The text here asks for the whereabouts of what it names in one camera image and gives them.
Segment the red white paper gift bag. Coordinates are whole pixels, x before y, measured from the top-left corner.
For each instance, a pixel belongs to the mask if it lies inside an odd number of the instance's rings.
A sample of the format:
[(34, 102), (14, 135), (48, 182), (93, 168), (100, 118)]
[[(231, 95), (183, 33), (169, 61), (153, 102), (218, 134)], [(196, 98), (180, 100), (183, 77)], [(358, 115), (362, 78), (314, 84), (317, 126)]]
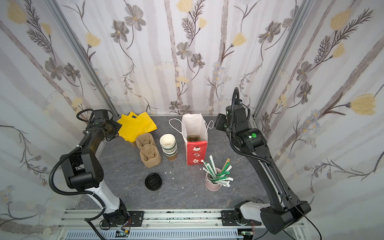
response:
[(182, 120), (169, 120), (169, 125), (183, 137), (188, 166), (200, 165), (205, 160), (208, 129), (213, 128), (210, 124), (213, 124), (213, 121), (207, 123), (202, 114), (185, 114)]

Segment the single pulp cup carrier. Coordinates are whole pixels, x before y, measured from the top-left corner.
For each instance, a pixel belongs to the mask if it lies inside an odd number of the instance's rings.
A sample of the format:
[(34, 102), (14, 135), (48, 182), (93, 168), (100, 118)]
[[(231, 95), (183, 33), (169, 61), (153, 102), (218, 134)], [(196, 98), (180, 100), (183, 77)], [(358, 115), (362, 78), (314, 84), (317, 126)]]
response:
[(187, 136), (187, 141), (188, 142), (200, 142), (201, 141), (201, 136), (200, 135), (188, 135)]

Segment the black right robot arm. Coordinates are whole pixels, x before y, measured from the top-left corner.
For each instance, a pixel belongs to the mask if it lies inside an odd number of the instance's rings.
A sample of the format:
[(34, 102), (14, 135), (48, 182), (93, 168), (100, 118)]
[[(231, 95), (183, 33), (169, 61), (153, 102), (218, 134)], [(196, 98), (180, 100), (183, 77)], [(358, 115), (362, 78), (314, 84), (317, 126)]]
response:
[(245, 157), (255, 169), (267, 196), (268, 204), (243, 201), (235, 206), (236, 222), (261, 223), (273, 235), (284, 231), (311, 211), (307, 201), (301, 201), (289, 187), (276, 166), (266, 138), (250, 123), (250, 110), (243, 105), (239, 89), (235, 88), (226, 114), (218, 114), (214, 127), (225, 132), (234, 152)]

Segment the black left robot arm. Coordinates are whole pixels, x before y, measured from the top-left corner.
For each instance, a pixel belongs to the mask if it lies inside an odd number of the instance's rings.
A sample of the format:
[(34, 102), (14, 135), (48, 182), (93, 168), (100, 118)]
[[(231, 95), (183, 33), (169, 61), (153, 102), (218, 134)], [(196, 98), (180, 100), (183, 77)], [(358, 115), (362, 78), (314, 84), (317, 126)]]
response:
[[(130, 220), (130, 215), (123, 201), (116, 197), (104, 181), (104, 170), (96, 157), (102, 141), (111, 141), (118, 136), (121, 124), (114, 120), (114, 114), (106, 109), (86, 109), (91, 115), (84, 122), (87, 124), (83, 138), (68, 154), (62, 155), (49, 176), (49, 186), (63, 196), (89, 195), (101, 208), (93, 218), (86, 218), (95, 234), (104, 237), (97, 230), (93, 221), (103, 217), (108, 225), (122, 226)], [(71, 192), (60, 190), (54, 183), (54, 176), (61, 168), (67, 186)]]

